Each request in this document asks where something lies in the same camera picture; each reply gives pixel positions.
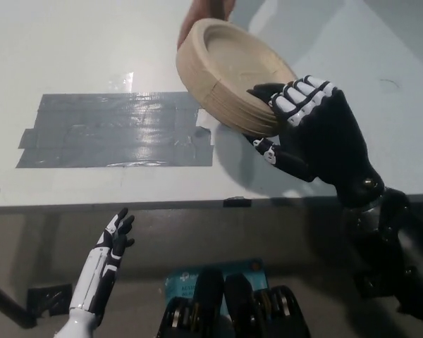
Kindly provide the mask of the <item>bare person hand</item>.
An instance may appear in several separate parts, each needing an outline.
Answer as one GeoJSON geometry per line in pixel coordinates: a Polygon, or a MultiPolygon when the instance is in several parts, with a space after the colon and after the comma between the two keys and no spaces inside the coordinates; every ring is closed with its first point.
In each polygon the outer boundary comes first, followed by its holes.
{"type": "Polygon", "coordinates": [[[181,25],[177,49],[188,36],[192,26],[199,20],[206,18],[216,18],[219,20],[228,20],[236,0],[194,0],[188,10],[188,13],[181,25]]]}

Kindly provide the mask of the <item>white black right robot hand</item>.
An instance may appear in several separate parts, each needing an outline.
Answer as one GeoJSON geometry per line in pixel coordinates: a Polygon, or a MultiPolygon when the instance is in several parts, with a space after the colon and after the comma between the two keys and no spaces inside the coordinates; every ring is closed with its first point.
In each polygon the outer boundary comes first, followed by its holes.
{"type": "Polygon", "coordinates": [[[346,208],[377,200],[385,186],[369,162],[367,145],[343,91],[311,75],[257,84],[248,93],[263,101],[278,123],[279,142],[247,136],[272,166],[305,182],[334,186],[346,208]]]}

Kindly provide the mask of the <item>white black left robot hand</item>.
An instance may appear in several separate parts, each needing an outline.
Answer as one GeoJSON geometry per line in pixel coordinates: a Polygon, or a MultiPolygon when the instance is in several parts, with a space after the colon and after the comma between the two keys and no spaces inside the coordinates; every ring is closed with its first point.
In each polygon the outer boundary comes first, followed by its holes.
{"type": "Polygon", "coordinates": [[[104,228],[82,268],[70,308],[79,308],[102,320],[125,250],[135,243],[128,236],[134,220],[123,208],[104,228]]]}

